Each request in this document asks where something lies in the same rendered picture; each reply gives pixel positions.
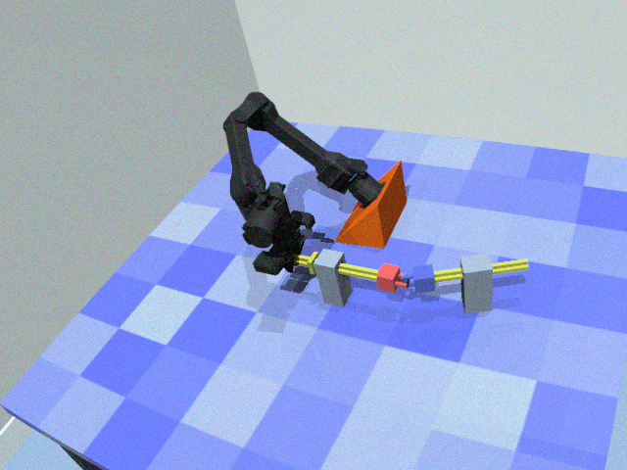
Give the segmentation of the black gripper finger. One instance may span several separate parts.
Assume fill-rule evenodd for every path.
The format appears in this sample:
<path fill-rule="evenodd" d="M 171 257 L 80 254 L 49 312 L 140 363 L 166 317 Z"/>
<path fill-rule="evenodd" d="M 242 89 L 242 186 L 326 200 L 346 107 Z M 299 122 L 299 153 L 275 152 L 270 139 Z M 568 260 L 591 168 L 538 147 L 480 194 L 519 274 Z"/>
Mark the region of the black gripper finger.
<path fill-rule="evenodd" d="M 294 268 L 294 254 L 290 254 L 289 253 L 289 257 L 285 261 L 284 268 L 288 272 L 290 272 L 290 273 L 293 272 L 293 268 Z"/>
<path fill-rule="evenodd" d="M 306 239 L 307 239 L 307 236 L 301 234 L 297 242 L 294 241 L 292 245 L 288 247 L 289 253 L 300 255 Z"/>

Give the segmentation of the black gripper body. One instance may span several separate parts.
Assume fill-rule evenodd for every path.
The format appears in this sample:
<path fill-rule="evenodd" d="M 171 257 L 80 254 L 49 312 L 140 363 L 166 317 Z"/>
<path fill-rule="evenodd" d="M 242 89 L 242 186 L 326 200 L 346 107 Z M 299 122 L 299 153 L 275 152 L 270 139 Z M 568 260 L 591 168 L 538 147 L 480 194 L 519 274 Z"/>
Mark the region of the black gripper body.
<path fill-rule="evenodd" d="M 272 247 L 268 252 L 261 251 L 253 261 L 255 271 L 278 275 L 289 257 L 289 249 L 292 243 L 300 238 L 300 226 L 312 229 L 315 224 L 314 216 L 309 212 L 292 211 L 289 218 L 280 223 L 276 235 L 272 241 Z"/>

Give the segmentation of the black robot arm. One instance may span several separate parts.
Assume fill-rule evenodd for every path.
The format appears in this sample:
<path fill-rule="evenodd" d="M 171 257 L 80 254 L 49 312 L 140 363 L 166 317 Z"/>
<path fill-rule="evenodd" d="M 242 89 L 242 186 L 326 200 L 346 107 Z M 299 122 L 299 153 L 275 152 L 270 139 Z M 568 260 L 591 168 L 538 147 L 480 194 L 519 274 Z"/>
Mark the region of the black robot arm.
<path fill-rule="evenodd" d="M 250 93 L 223 123 L 232 165 L 230 195 L 245 220 L 241 229 L 248 245 L 268 248 L 280 223 L 289 218 L 290 211 L 283 192 L 285 184 L 269 182 L 265 189 L 265 178 L 255 165 L 246 127 L 270 133 L 313 165 L 318 181 L 342 194 L 349 190 L 364 204 L 363 209 L 378 198 L 386 182 L 380 183 L 368 173 L 368 164 L 364 160 L 349 159 L 341 153 L 324 150 L 283 119 L 262 92 Z"/>

